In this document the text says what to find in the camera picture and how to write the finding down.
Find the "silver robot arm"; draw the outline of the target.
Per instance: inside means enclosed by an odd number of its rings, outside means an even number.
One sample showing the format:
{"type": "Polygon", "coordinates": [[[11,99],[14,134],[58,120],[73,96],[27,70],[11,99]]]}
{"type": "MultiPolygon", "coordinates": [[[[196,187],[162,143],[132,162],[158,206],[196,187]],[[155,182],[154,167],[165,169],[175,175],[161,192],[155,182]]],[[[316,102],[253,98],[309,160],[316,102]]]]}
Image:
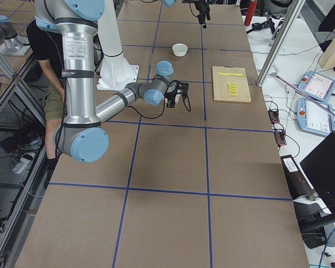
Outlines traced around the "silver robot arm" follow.
{"type": "Polygon", "coordinates": [[[63,154],[97,161],[109,145],[103,122],[138,99],[173,106],[183,92],[168,61],[157,64],[152,81],[136,81],[138,66],[123,56],[112,1],[36,1],[35,7],[37,26],[63,38],[67,110],[54,139],[63,154]]]}

